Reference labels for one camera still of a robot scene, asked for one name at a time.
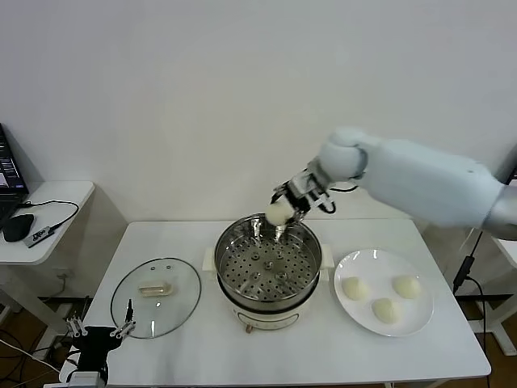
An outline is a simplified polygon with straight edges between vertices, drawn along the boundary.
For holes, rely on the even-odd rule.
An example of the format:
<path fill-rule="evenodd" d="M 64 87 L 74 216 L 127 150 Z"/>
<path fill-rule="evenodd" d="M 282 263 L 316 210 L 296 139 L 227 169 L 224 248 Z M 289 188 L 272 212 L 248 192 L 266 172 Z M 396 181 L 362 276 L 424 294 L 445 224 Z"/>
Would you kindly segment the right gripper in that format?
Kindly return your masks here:
<path fill-rule="evenodd" d="M 323 213 L 336 212 L 336 205 L 327 189 L 321 186 L 315 176 L 308 171 L 302 171 L 274 188 L 270 204 L 274 204 L 282 196 L 293 208 L 289 211 L 289 223 L 303 221 L 313 208 Z"/>

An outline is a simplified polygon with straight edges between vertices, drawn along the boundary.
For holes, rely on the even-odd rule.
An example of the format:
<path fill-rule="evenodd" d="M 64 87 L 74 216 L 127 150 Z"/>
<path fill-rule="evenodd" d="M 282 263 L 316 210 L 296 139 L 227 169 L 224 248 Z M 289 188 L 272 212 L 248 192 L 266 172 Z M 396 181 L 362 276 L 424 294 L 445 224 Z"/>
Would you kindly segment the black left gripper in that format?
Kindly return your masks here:
<path fill-rule="evenodd" d="M 74 337 L 73 346 L 79 350 L 78 371 L 107 373 L 108 353 L 117 349 L 121 338 L 126 338 L 134 330 L 134 309 L 132 299 L 128 300 L 124 322 L 114 327 L 88 326 L 85 328 L 82 319 L 86 316 L 89 297 L 86 296 L 81 305 L 66 319 L 69 332 Z"/>

